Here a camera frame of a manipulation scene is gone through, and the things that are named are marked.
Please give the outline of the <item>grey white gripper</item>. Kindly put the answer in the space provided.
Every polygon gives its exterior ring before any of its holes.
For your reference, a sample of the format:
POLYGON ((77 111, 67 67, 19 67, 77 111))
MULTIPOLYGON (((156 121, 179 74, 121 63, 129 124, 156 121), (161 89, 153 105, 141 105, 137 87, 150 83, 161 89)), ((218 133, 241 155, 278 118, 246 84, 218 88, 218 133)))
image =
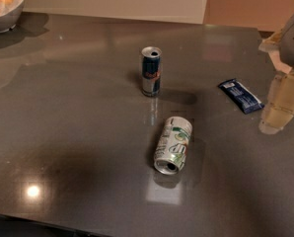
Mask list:
POLYGON ((266 52, 269 55, 273 66, 277 71, 288 74, 292 68, 289 65, 283 63, 280 59, 279 44, 281 37, 282 31, 274 32, 270 37, 261 41, 258 49, 262 52, 266 52))

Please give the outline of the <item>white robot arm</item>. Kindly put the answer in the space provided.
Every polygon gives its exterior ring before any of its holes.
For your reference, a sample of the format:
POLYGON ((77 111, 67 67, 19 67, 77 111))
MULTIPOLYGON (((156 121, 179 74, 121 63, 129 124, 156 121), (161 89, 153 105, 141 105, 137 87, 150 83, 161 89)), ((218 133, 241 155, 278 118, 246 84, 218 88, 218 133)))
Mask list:
POLYGON ((269 54, 276 70, 289 73, 294 69, 294 14, 281 30, 264 39, 258 49, 269 54))

